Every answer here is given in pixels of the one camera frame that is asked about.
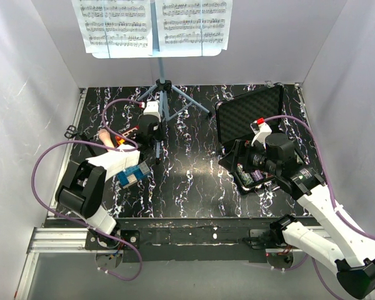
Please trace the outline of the blue music stand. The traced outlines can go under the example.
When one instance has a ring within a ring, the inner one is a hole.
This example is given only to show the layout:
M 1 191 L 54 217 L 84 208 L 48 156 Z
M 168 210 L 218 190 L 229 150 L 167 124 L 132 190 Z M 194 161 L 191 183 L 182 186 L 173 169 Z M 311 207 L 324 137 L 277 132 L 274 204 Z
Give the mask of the blue music stand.
M 157 21 L 156 21 L 156 10 L 155 10 L 155 1 L 150 1 L 151 2 L 151 21 L 152 21 L 152 56 L 147 56 L 147 57 L 135 57 L 135 58 L 157 58 L 159 61 L 159 73 L 160 77 L 159 79 L 154 83 L 153 86 L 151 86 L 142 96 L 138 98 L 139 102 L 147 102 L 147 101 L 158 101 L 159 102 L 159 113 L 161 116 L 161 121 L 164 124 L 166 121 L 171 120 L 172 118 L 175 118 L 178 113 L 171 114 L 169 112 L 168 108 L 168 99 L 167 95 L 171 91 L 177 92 L 180 96 L 184 97 L 189 105 L 195 105 L 202 111 L 204 111 L 208 116 L 210 116 L 212 113 L 210 110 L 199 104 L 196 100 L 194 100 L 192 97 L 188 96 L 185 92 L 182 92 L 179 88 L 177 88 L 170 80 L 167 80 L 164 77 L 164 66 L 162 62 L 162 58 L 168 57 L 168 56 L 163 56 L 159 52 L 159 44 L 158 44 L 158 30 L 157 30 Z M 96 58 L 101 58 L 101 59 L 121 59 L 121 58 L 103 58 L 98 55 L 92 54 Z M 160 160 L 160 145 L 161 142 L 157 142 L 156 145 L 154 146 L 155 151 L 156 151 L 156 160 Z

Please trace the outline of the pink toy microphone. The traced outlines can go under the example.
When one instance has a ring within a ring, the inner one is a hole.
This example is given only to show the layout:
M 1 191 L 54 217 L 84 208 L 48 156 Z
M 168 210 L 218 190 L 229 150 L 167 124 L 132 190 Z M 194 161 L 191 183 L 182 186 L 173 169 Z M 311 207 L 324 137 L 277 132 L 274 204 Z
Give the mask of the pink toy microphone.
M 110 136 L 110 133 L 107 129 L 101 129 L 99 130 L 98 132 L 98 137 L 100 139 L 100 141 L 106 146 L 106 147 L 109 147 L 109 148 L 115 148 L 112 140 L 111 140 L 111 136 Z

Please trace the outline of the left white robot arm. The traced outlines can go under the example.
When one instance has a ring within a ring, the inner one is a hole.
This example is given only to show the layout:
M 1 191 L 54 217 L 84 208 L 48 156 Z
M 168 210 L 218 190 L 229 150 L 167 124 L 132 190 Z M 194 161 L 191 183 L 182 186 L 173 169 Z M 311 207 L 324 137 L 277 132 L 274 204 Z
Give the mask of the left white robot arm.
M 71 161 L 56 191 L 56 201 L 80 216 L 94 229 L 101 231 L 100 244 L 108 250 L 116 249 L 121 241 L 116 231 L 117 222 L 102 206 L 106 181 L 122 174 L 123 186 L 139 181 L 140 174 L 149 168 L 143 161 L 142 153 L 128 144 L 113 147 L 109 134 L 101 131 L 100 137 L 108 147 L 107 153 L 86 159 Z

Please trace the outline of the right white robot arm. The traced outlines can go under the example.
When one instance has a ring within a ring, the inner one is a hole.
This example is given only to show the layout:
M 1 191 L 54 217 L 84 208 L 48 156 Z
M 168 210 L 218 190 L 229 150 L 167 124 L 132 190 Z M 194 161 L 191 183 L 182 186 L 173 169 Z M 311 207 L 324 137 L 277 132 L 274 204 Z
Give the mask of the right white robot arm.
M 235 140 L 220 165 L 230 172 L 239 166 L 245 173 L 261 171 L 274 176 L 277 185 L 308 210 L 330 239 L 310 231 L 291 215 L 270 224 L 270 240 L 277 248 L 301 249 L 333 272 L 342 288 L 356 299 L 375 290 L 375 241 L 348 227 L 339 218 L 343 207 L 333 207 L 323 177 L 302 162 L 294 143 L 282 133 L 271 133 L 254 142 Z

